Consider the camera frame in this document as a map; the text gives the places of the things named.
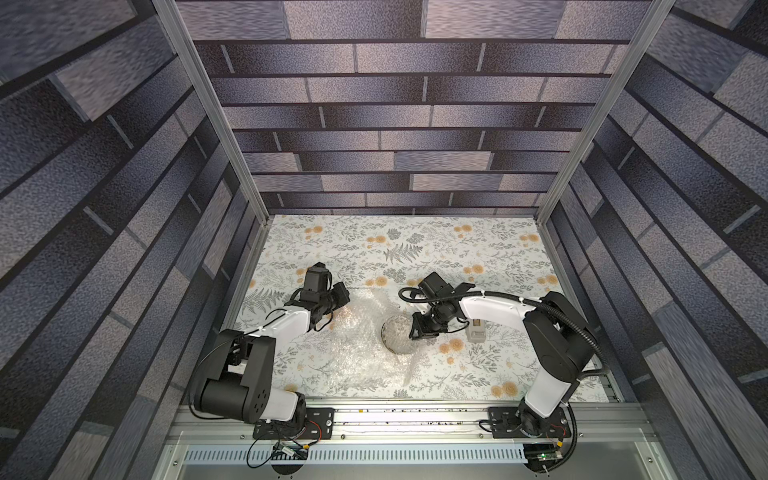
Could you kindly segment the clear bubble wrap sheet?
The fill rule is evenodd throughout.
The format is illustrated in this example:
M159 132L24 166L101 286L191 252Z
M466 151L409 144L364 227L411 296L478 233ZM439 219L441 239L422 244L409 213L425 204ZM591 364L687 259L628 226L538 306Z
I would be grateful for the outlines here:
M411 318L398 307L368 300L327 317L318 331L300 336L277 354L277 387L309 397L413 398L422 344L415 341L413 354L396 355L381 341L382 324L396 315Z

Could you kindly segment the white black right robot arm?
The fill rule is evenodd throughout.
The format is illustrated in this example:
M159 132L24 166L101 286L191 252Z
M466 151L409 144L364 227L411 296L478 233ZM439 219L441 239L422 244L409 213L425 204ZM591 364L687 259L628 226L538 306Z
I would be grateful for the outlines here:
M446 333L453 319L482 320L526 333L539 372L521 400L521 410L538 420L551 417L567 403L583 379L606 373L604 368L587 368L594 358L604 364L603 352L585 318L556 292L540 299L480 289L430 296L422 288L404 287L398 297L429 306L426 312L413 315L413 340Z

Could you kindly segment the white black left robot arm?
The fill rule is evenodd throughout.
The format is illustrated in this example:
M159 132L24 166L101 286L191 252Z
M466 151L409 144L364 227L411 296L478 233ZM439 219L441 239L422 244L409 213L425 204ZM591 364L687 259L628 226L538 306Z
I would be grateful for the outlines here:
M270 312L263 325L248 332L221 331L193 369L188 400L193 416L249 424L302 423L304 396L273 386L275 357L297 337L318 331L322 318L332 317L349 301L342 282L324 291L305 288Z

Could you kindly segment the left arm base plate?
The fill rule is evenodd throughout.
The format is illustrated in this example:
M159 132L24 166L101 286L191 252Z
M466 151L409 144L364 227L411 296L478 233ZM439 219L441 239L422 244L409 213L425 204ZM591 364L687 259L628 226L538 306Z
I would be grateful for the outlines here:
M306 440L310 443L333 437L336 410L330 407L308 408L302 417L288 422L259 421L253 430L254 440Z

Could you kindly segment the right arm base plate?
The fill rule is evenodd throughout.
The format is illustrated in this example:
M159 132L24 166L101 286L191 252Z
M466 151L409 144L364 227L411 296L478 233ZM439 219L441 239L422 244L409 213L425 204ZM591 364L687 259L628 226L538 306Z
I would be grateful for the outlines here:
M568 410L563 407L557 407L549 417L542 417L527 406L489 407L487 423L495 439L563 440L573 436Z

